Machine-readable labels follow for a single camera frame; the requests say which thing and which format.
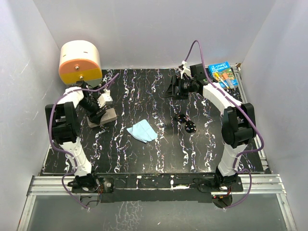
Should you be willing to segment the grey glasses case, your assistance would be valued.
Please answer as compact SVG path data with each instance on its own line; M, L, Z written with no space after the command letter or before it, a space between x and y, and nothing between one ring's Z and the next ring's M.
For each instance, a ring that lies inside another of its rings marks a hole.
M113 121L117 120L116 111L114 108L109 108L106 110L105 114L101 117L100 121L98 123L93 123L90 121L89 118L87 118L88 125L90 128L95 128Z

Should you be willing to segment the light blue cleaning cloth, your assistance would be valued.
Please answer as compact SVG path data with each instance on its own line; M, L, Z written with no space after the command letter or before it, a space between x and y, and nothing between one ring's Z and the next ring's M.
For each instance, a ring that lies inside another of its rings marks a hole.
M145 119L127 128L127 132L133 138L143 143L151 142L158 137L157 133Z

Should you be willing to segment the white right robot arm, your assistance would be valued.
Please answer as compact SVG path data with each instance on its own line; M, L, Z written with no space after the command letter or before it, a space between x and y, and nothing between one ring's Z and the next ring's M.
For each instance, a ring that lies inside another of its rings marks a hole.
M201 192L230 189L238 180L239 153L256 136L254 107L234 99L219 83L203 80L208 75L202 64L188 67L187 62L182 61L179 70L180 75L171 78L164 98L186 100L190 93L196 92L208 99L222 115L224 150L221 161L213 177L195 179L195 186Z

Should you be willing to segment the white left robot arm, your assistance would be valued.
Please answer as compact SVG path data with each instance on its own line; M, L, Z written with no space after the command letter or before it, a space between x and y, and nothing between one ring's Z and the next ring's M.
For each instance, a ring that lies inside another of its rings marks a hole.
M94 192L100 182L81 145L77 107L84 108L90 122L98 125L106 114L105 105L112 101L110 90L105 86L93 90L84 81L79 81L77 85L67 88L56 103L45 106L50 143L70 161L75 179L68 186L73 189Z

